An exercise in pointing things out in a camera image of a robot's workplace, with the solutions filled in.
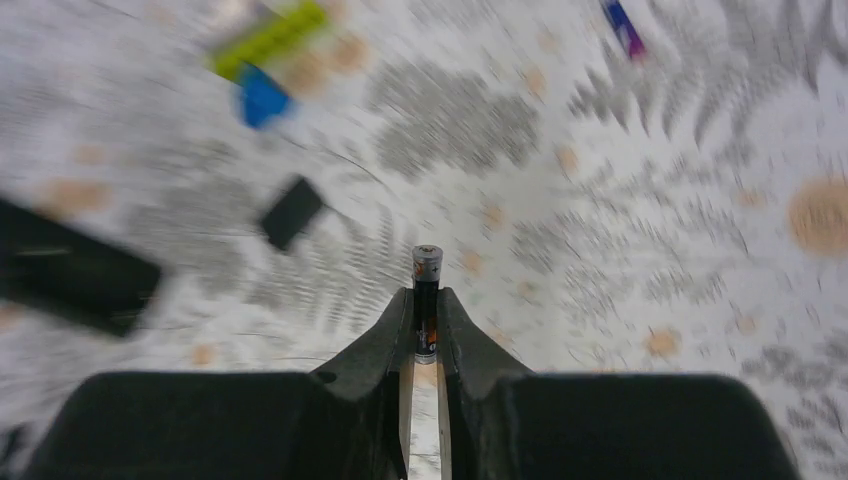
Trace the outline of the black remote control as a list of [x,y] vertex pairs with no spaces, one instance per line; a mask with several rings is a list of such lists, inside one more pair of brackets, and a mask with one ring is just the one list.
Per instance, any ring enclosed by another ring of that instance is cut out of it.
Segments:
[[163,268],[1,199],[1,298],[116,337],[128,336]]

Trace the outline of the black battery cover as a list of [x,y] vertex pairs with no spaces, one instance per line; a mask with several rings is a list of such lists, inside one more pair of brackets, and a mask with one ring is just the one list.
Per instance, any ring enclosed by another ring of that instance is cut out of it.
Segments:
[[258,218],[257,225],[272,247],[288,252],[325,206],[315,186],[307,178],[296,176]]

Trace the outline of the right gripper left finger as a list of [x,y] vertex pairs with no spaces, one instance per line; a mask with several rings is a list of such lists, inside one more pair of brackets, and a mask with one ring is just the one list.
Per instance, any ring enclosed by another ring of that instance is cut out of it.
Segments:
[[104,372],[68,398],[27,479],[405,479],[412,300],[309,372]]

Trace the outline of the AAA battery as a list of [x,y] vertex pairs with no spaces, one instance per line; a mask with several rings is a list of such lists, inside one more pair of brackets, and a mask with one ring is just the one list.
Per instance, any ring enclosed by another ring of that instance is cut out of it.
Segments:
[[434,363],[437,355],[437,300],[442,260],[443,250],[438,246],[418,245],[412,250],[415,360],[422,365]]
[[646,47],[636,31],[629,16],[618,0],[603,0],[603,13],[616,35],[619,43],[631,60],[639,60],[646,55]]

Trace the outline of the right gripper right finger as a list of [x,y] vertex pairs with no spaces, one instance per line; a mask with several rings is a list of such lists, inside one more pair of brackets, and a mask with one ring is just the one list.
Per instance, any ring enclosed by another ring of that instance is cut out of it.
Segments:
[[446,479],[795,479],[760,400],[715,374],[537,373],[438,296]]

